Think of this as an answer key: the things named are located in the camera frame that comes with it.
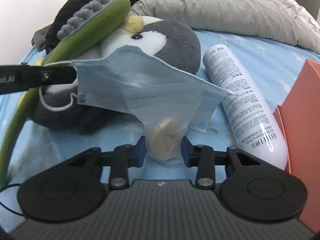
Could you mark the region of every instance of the gray plush body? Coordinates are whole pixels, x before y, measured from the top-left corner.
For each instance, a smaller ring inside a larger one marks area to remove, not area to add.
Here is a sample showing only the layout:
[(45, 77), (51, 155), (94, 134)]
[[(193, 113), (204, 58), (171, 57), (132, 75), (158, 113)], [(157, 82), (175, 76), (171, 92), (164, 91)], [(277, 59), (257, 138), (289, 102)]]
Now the gray plush body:
[[(143, 36), (143, 33), (150, 31), (161, 33), (166, 39), (165, 45), (154, 56), (191, 74), (198, 71), (201, 61), (200, 42), (191, 28), (177, 21), (163, 20), (145, 25), (139, 34)], [(70, 103), (72, 92), (77, 93), (77, 87), (54, 94), (44, 92), (43, 98), (49, 106), (61, 107)], [(76, 100), (71, 108), (62, 112), (52, 112), (38, 102), (31, 119), (39, 125), (54, 130), (74, 126), (79, 133), (92, 133), (118, 114), (108, 109), (78, 105)]]

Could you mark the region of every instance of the plastic bag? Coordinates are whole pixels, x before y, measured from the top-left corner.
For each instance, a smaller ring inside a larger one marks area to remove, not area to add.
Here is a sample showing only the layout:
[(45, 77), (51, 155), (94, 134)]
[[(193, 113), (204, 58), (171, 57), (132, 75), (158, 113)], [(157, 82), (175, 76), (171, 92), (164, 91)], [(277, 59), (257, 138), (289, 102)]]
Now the plastic bag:
[(201, 86), (157, 85), (122, 90), (128, 109), (144, 125), (148, 154), (166, 161), (181, 154), (181, 140), (201, 102)]

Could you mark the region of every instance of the penguin plush toy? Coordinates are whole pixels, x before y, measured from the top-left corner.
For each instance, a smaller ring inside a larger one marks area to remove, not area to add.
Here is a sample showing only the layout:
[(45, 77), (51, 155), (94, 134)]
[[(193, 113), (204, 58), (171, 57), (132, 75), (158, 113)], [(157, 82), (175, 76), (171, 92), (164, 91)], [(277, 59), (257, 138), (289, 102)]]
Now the penguin plush toy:
[[(76, 58), (107, 57), (125, 45), (137, 46), (144, 53), (191, 74), (196, 74), (200, 67), (200, 42), (191, 28), (177, 21), (137, 15), (128, 17), (99, 44)], [(70, 94), (77, 94), (76, 85), (54, 85), (43, 90), (45, 103), (52, 107), (70, 104)], [(75, 127), (79, 133), (92, 133), (118, 114), (113, 110), (78, 105), (75, 101), (65, 111), (52, 112), (38, 102), (31, 119), (53, 130)]]

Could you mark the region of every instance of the ear loop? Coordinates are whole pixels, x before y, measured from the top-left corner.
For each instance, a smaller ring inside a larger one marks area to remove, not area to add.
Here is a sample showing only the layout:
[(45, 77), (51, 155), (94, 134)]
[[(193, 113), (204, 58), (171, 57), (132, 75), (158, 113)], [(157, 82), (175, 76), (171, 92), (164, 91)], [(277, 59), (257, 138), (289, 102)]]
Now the ear loop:
[[(239, 93), (238, 92), (233, 92), (231, 90), (227, 90), (229, 93), (232, 94), (232, 96), (239, 96)], [(219, 127), (216, 127), (213, 123), (212, 123), (212, 120), (210, 120), (210, 123), (208, 124), (208, 129), (210, 130), (214, 130), (214, 131), (219, 131), (220, 128)]]
[[(71, 61), (60, 61), (60, 62), (49, 63), (49, 64), (46, 64), (45, 67), (50, 66), (50, 65), (65, 64), (65, 63), (70, 64)], [(76, 80), (71, 85), (73, 87), (77, 86), (78, 85), (78, 78), (76, 78)], [(78, 95), (76, 95), (75, 93), (70, 93), (70, 101), (71, 102), (66, 106), (62, 106), (62, 107), (49, 106), (43, 99), (42, 87), (39, 87), (39, 100), (40, 100), (42, 106), (51, 112), (61, 112), (61, 111), (65, 111), (65, 110), (69, 109), (73, 105), (73, 97), (78, 98)]]

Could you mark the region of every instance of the yellow tuft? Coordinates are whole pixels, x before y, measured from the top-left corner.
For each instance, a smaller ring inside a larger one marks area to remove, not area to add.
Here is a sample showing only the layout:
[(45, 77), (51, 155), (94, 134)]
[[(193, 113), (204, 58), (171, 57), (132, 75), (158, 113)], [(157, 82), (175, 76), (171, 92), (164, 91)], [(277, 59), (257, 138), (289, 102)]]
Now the yellow tuft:
[[(44, 60), (44, 57), (41, 57), (40, 59), (37, 59), (36, 61), (36, 66), (41, 66), (42, 62)], [(24, 96), (26, 95), (27, 92), (23, 92), (23, 94), (20, 96), (18, 102), (17, 102), (17, 107), (20, 105), (21, 101), (23, 100)]]
[(132, 34), (139, 33), (144, 28), (143, 18), (140, 15), (132, 15), (124, 21), (121, 28)]
[(36, 66), (41, 66), (43, 61), (44, 61), (44, 57), (37, 59)]

